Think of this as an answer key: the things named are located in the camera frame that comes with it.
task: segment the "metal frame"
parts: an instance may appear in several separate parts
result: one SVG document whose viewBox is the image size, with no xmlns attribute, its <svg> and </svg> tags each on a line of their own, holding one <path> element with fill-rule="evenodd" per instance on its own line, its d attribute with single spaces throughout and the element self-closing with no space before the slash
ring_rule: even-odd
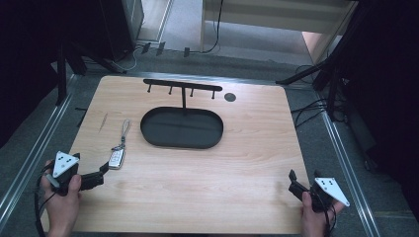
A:
<svg viewBox="0 0 419 237">
<path fill-rule="evenodd" d="M 345 180 L 348 183 L 349 190 L 354 199 L 358 214 L 360 215 L 361 222 L 364 225 L 366 234 L 367 236 L 371 237 L 379 237 L 381 235 L 379 233 L 373 212 L 370 208 L 367 198 L 364 195 L 361 185 L 358 182 L 357 175 L 352 168 L 351 161 L 348 154 L 346 153 L 345 145 L 340 138 L 339 131 L 327 112 L 323 112 L 322 116 L 327 131 L 329 132 L 330 140 L 332 141 L 333 147 L 335 148 L 342 172 L 345 176 Z"/>
<path fill-rule="evenodd" d="M 68 94 L 62 101 L 60 106 L 55 107 L 52 111 L 49 120 L 47 121 L 45 127 L 43 128 L 38 140 L 36 141 L 34 147 L 29 153 L 27 159 L 25 160 L 22 168 L 20 169 L 18 175 L 15 177 L 12 185 L 9 190 L 3 196 L 0 202 L 0 233 L 3 231 L 6 223 L 12 214 L 13 209 L 18 203 L 19 198 L 21 197 L 26 185 L 28 184 L 32 174 L 34 173 L 35 168 L 40 162 L 43 152 L 49 144 L 52 135 L 54 134 L 56 128 L 58 127 L 59 122 L 62 119 L 67 107 L 72 99 L 74 89 L 77 85 L 78 79 L 81 76 L 72 75 L 68 81 Z"/>
</svg>

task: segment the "black panel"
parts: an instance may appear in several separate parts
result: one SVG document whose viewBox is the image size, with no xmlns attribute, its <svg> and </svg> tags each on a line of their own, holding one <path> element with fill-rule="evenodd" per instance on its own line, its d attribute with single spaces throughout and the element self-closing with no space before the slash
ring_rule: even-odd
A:
<svg viewBox="0 0 419 237">
<path fill-rule="evenodd" d="M 418 11 L 417 1 L 379 1 L 352 48 L 344 90 L 369 131 L 356 133 L 375 141 L 368 156 L 402 185 L 419 220 Z"/>
<path fill-rule="evenodd" d="M 50 66 L 44 36 L 36 34 L 42 18 L 30 2 L 0 2 L 0 147 L 56 86 L 57 74 Z"/>
<path fill-rule="evenodd" d="M 134 50 L 143 18 L 140 0 L 72 1 L 67 36 L 100 57 L 118 61 Z"/>
</svg>

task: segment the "human hand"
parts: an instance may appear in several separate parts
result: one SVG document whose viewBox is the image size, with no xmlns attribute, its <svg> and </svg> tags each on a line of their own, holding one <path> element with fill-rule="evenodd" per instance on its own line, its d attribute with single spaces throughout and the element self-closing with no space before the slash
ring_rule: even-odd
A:
<svg viewBox="0 0 419 237">
<path fill-rule="evenodd" d="M 340 201 L 333 203 L 335 212 L 338 214 L 345 205 Z M 330 223 L 333 222 L 335 213 L 331 208 L 327 210 Z M 309 192 L 302 193 L 302 237 L 323 237 L 326 231 L 326 216 L 324 212 L 316 213 L 312 209 L 312 200 Z"/>
<path fill-rule="evenodd" d="M 44 200 L 52 197 L 54 192 L 51 189 L 49 180 L 42 176 L 42 188 L 45 191 Z M 81 194 L 81 176 L 74 175 L 68 185 L 68 194 L 65 197 L 60 195 L 53 196 L 45 204 L 49 218 L 48 237 L 51 236 L 70 236 L 71 231 L 77 219 Z"/>
</svg>

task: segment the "wooden tabletop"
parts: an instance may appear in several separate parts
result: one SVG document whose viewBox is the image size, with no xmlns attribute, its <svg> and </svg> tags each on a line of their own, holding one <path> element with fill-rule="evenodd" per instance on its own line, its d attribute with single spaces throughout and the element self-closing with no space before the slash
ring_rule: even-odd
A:
<svg viewBox="0 0 419 237">
<path fill-rule="evenodd" d="M 84 118 L 70 154 L 80 153 L 79 174 L 98 171 L 121 140 L 126 158 L 105 184 L 82 192 L 75 231 L 154 233 L 292 234 L 300 229 L 300 201 L 289 191 L 290 169 L 308 186 L 285 90 L 279 86 L 195 81 L 217 85 L 194 91 L 187 107 L 210 110 L 223 120 L 216 146 L 194 150 L 147 143 L 145 113 L 182 107 L 181 89 L 151 87 L 143 78 L 106 76 Z M 236 96 L 234 102 L 224 99 Z M 46 211 L 42 217 L 48 229 Z"/>
</svg>

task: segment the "black metal hook rack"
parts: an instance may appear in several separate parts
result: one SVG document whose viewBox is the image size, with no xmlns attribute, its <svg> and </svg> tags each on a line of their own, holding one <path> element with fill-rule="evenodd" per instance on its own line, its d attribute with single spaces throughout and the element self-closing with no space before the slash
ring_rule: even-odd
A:
<svg viewBox="0 0 419 237">
<path fill-rule="evenodd" d="M 144 79 L 143 82 L 148 85 L 148 93 L 153 85 L 170 87 L 169 95 L 173 87 L 182 88 L 183 105 L 182 108 L 158 107 L 147 112 L 140 125 L 146 141 L 156 146 L 194 149 L 218 144 L 223 133 L 222 119 L 208 110 L 186 108 L 186 89 L 191 89 L 190 97 L 194 96 L 194 90 L 212 91 L 211 98 L 214 99 L 215 92 L 222 91 L 222 87 L 155 79 Z"/>
</svg>

